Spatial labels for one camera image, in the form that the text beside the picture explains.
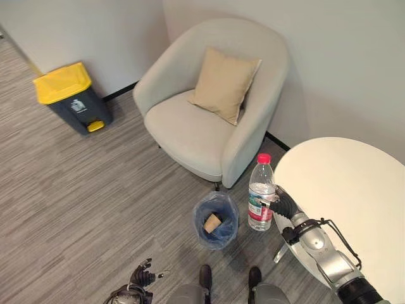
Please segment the white tabletop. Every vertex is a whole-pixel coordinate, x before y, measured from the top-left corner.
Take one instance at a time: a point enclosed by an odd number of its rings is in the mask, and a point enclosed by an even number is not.
[[[276,167],[275,182],[309,218],[332,219],[359,254],[367,280],[392,304],[405,303],[404,165],[363,142],[324,137],[288,151]],[[280,232],[290,225],[279,215],[274,218]],[[324,229],[355,263],[336,234]],[[327,285],[299,243],[290,249]]]

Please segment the water bottle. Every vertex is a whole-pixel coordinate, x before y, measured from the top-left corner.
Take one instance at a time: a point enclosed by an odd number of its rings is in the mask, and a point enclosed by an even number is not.
[[[273,212],[262,207],[256,198],[271,200],[275,195],[273,170],[270,167],[271,156],[266,153],[258,155],[258,164],[253,169],[249,182],[249,225],[257,231],[270,228]]]

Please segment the yellow trash can lid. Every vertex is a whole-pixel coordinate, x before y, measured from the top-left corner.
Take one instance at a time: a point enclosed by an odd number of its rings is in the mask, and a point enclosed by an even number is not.
[[[49,105],[88,89],[91,79],[83,63],[64,66],[33,80],[37,89],[37,99]]]

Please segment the trash can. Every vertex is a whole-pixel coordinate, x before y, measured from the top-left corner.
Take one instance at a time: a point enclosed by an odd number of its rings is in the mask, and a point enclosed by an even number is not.
[[[94,132],[113,121],[81,62],[49,72],[35,79],[34,84],[38,102],[50,107],[80,134]]]
[[[204,230],[208,217],[216,213],[222,223],[210,234]],[[239,209],[224,192],[213,191],[193,209],[193,223],[200,244],[211,250],[221,250],[236,238],[239,226]]]

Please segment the blue plastic liner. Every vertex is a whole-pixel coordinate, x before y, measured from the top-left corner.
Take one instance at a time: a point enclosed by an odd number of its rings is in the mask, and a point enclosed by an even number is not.
[[[222,224],[208,234],[204,223],[212,213],[219,214]],[[236,238],[239,210],[227,193],[213,191],[194,207],[193,220],[199,242],[211,250],[220,250]]]

